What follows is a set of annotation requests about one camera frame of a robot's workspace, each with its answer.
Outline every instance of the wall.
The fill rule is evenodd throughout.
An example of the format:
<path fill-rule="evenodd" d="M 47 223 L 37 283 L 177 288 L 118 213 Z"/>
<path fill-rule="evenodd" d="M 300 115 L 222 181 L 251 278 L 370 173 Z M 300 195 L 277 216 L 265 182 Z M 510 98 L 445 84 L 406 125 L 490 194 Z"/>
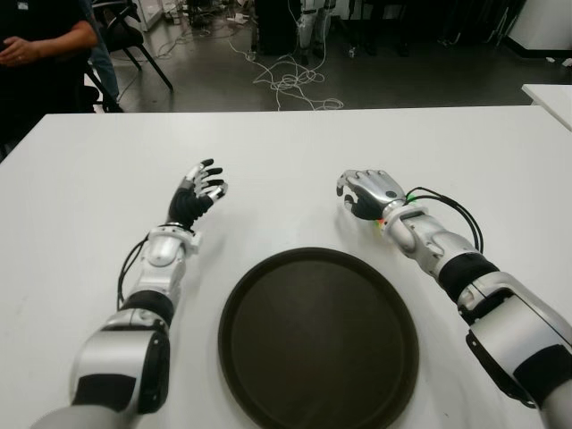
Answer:
<path fill-rule="evenodd" d="M 525 49 L 572 49 L 572 0 L 527 0 L 509 37 Z"/>

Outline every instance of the concrete floor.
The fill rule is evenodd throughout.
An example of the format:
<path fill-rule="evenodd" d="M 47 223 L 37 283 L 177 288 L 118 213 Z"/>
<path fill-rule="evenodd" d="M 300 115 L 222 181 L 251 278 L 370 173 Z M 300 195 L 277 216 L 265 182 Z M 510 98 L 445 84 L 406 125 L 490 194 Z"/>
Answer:
<path fill-rule="evenodd" d="M 175 87 L 170 93 L 148 63 L 143 71 L 112 53 L 126 112 L 229 112 L 277 109 L 275 93 L 265 84 L 253 85 L 262 71 L 236 54 L 248 50 L 250 27 L 229 26 L 223 18 L 213 24 L 209 36 L 195 35 L 174 46 L 158 61 Z M 183 32 L 182 26 L 160 22 L 147 33 L 153 55 L 168 50 Z M 361 53 L 348 58 L 349 45 L 339 31 L 327 40 L 327 58 L 320 72 L 324 83 L 304 87 L 308 97 L 335 97 L 346 109 L 434 107 L 464 105 L 526 105 L 530 99 L 520 90 L 524 83 L 572 83 L 572 71 L 545 59 L 524 59 L 505 46 L 449 46 L 437 42 L 411 44 L 411 55 L 394 52 L 391 34 L 380 37 L 378 55 Z M 270 65 L 275 58 L 260 57 Z M 318 65 L 315 58 L 311 66 Z M 293 67 L 283 69 L 293 72 Z M 282 110 L 307 110 L 303 100 L 280 96 Z"/>

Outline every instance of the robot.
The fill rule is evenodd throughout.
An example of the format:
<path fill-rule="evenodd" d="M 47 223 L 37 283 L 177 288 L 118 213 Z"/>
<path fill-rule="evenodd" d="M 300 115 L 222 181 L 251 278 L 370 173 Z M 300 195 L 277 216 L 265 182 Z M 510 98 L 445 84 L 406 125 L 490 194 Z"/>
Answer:
<path fill-rule="evenodd" d="M 313 34 L 315 37 L 314 55 L 324 59 L 325 38 L 330 31 L 332 12 L 335 7 L 336 0 L 301 0 L 298 37 L 302 65 L 308 65 L 307 55 Z"/>
<path fill-rule="evenodd" d="M 206 160 L 184 177 L 167 222 L 131 251 L 118 285 L 118 312 L 76 358 L 71 405 L 44 416 L 33 429 L 130 428 L 165 403 L 169 326 L 185 259 L 197 253 L 200 239 L 190 228 L 228 189 L 223 180 L 209 179 L 222 172 L 207 168 L 212 164 Z M 572 327 L 468 240 L 447 231 L 425 207 L 410 204 L 386 172 L 348 170 L 337 182 L 340 197 L 345 189 L 353 193 L 344 197 L 348 210 L 378 221 L 383 234 L 457 305 L 469 325 L 467 345 L 497 386 L 525 406 L 538 408 L 546 428 L 572 427 Z M 142 274 L 123 300 L 122 279 L 142 249 Z"/>

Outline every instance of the white tabletop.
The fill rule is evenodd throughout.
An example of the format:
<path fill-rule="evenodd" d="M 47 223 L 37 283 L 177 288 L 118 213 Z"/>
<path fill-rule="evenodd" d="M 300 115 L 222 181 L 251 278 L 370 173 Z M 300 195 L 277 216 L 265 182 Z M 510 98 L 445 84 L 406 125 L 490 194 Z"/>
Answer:
<path fill-rule="evenodd" d="M 572 131 L 572 85 L 531 85 L 522 90 Z"/>
<path fill-rule="evenodd" d="M 572 320 L 569 137 L 540 106 L 46 117 L 0 164 L 2 427 L 67 403 L 75 353 L 114 311 L 126 253 L 212 156 L 229 194 L 196 224 L 204 244 L 173 321 L 169 399 L 139 427 L 254 428 L 218 366 L 225 300 L 262 259 L 321 246 L 378 269 L 416 322 L 419 377 L 394 427 L 540 428 L 480 367 L 445 293 L 334 187 L 345 169 L 383 168 L 405 189 L 452 196 L 481 224 L 490 260 Z M 455 212 L 430 210 L 469 236 Z"/>

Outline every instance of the silver robot hand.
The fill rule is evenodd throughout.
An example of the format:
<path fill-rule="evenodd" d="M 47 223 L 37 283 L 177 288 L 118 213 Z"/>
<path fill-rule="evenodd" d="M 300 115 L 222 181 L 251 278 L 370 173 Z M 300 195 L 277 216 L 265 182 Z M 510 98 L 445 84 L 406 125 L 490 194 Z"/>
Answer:
<path fill-rule="evenodd" d="M 401 186 L 381 170 L 347 170 L 338 179 L 338 197 L 343 195 L 345 187 L 356 195 L 357 201 L 346 194 L 344 205 L 360 219 L 382 219 L 386 208 L 403 206 L 406 201 Z"/>
<path fill-rule="evenodd" d="M 168 223 L 179 223 L 190 229 L 200 216 L 226 195 L 228 184 L 225 181 L 209 179 L 223 172 L 218 167 L 207 169 L 213 163 L 212 159 L 206 159 L 191 168 L 183 178 L 172 197 Z"/>

